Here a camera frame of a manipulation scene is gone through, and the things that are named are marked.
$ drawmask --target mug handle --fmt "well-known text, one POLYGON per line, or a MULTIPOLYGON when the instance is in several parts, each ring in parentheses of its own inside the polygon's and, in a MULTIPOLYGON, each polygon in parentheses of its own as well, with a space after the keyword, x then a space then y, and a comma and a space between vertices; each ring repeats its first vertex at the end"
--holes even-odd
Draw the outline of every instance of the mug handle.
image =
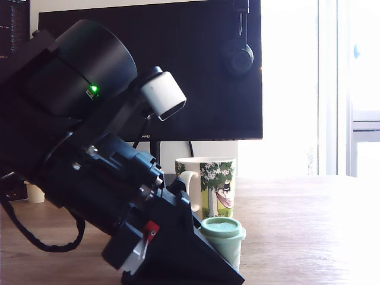
POLYGON ((197 186, 194 185, 194 183, 191 185, 191 180, 193 177, 198 178, 199 174, 194 171, 184 171, 179 175, 179 177, 184 181, 186 185, 186 193, 190 197, 191 210, 193 212, 198 211, 201 208, 201 190, 197 189, 197 186))

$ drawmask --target green lid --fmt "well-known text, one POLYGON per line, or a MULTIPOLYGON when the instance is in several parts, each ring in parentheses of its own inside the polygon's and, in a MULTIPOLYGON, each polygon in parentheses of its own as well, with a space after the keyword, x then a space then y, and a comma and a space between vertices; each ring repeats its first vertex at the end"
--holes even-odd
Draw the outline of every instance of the green lid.
POLYGON ((207 218, 201 223, 201 232, 210 242, 225 243, 242 240, 245 229, 239 221, 227 217, 207 218))

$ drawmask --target headphone cushion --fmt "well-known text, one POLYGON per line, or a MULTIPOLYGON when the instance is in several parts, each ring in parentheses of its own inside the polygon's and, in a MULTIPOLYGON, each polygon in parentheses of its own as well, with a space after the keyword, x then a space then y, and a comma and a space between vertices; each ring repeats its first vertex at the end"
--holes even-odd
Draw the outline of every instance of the headphone cushion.
POLYGON ((252 49, 246 45, 243 49, 241 45, 235 41, 229 41, 223 49, 224 61, 233 75, 242 75, 249 71, 254 62, 254 53, 252 49))

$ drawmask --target monitor stand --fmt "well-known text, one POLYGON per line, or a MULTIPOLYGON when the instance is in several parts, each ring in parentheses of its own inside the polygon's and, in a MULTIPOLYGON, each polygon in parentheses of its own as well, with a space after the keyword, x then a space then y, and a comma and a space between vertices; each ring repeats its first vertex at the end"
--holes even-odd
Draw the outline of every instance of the monitor stand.
POLYGON ((160 141, 150 142, 150 155, 156 158, 157 164, 160 164, 160 141))

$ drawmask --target tree illustration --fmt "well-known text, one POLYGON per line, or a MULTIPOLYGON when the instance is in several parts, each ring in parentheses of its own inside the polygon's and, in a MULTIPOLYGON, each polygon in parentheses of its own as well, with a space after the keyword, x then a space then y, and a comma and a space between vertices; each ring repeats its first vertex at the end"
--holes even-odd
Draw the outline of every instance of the tree illustration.
POLYGON ((226 181, 231 181, 234 168, 232 161, 221 163, 201 163, 201 190, 208 191, 209 216, 218 216, 216 192, 223 188, 226 181))
POLYGON ((176 170, 177 177, 179 177, 185 171, 185 165, 181 162, 176 162, 176 170))

